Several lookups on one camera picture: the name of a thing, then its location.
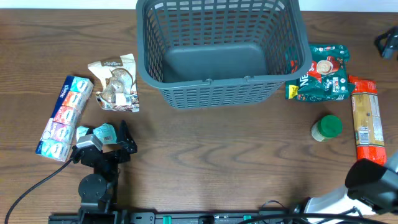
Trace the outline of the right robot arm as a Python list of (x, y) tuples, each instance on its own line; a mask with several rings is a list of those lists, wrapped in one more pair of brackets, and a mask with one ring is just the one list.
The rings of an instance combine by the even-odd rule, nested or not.
[(344, 45), (315, 44), (312, 66), (285, 87), (285, 97), (307, 102), (351, 99), (357, 161), (343, 186), (309, 198), (294, 213), (374, 215), (397, 213), (397, 155), (386, 156), (377, 88), (374, 80), (347, 75)]

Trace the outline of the orange spaghetti pasta packet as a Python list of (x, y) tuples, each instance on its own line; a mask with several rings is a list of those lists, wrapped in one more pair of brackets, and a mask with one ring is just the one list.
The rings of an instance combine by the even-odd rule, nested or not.
[(355, 88), (351, 93), (357, 159), (379, 165), (387, 160), (376, 82), (350, 75)]

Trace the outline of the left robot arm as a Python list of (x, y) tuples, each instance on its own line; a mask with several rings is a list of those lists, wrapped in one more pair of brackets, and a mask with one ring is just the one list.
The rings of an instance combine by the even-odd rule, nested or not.
[(103, 152), (100, 139), (94, 134), (87, 134), (72, 147), (73, 163), (93, 168), (93, 173), (84, 177), (78, 188), (83, 210), (107, 213), (116, 203), (118, 165), (129, 162), (131, 154), (137, 152), (137, 144), (124, 120), (119, 125), (116, 144), (120, 146), (118, 150)]

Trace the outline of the beige cookie snack bag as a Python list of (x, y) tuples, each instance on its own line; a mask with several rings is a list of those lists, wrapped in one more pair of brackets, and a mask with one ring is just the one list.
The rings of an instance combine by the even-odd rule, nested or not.
[(106, 58), (88, 64), (88, 70), (100, 81), (103, 89), (95, 93), (103, 110), (136, 113), (139, 96), (136, 61), (133, 54)]

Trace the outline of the green Nescafe coffee bag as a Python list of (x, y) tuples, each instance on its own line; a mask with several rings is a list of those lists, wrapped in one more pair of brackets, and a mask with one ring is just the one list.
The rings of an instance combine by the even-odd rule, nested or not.
[(354, 85), (349, 82), (345, 63), (350, 59), (345, 45), (311, 44), (312, 63), (302, 77), (285, 83), (285, 98), (305, 102), (340, 101), (349, 98)]

